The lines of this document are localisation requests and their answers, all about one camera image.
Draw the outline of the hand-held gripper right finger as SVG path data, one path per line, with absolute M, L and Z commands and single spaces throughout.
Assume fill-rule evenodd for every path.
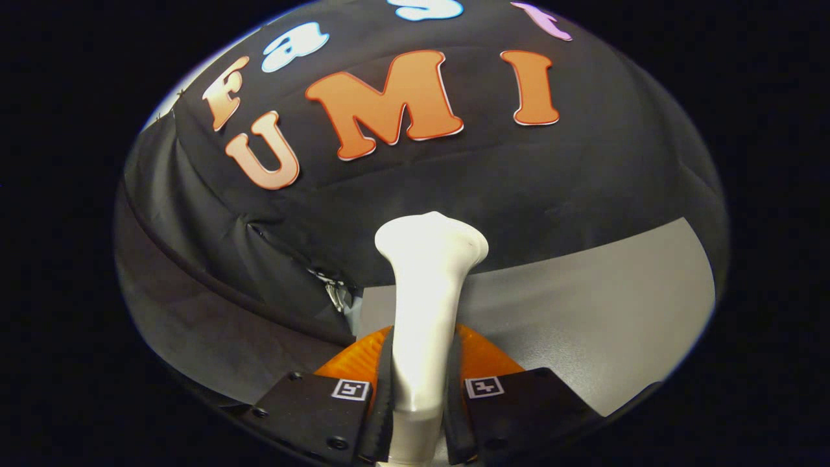
M 449 462 L 551 466 L 554 453 L 604 422 L 551 369 L 524 369 L 469 326 L 451 344 L 444 406 Z

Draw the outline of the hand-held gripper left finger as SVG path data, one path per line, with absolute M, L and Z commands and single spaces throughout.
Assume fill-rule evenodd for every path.
M 387 326 L 315 372 L 294 370 L 240 411 L 256 435 L 316 466 L 388 460 L 392 438 L 392 337 Z

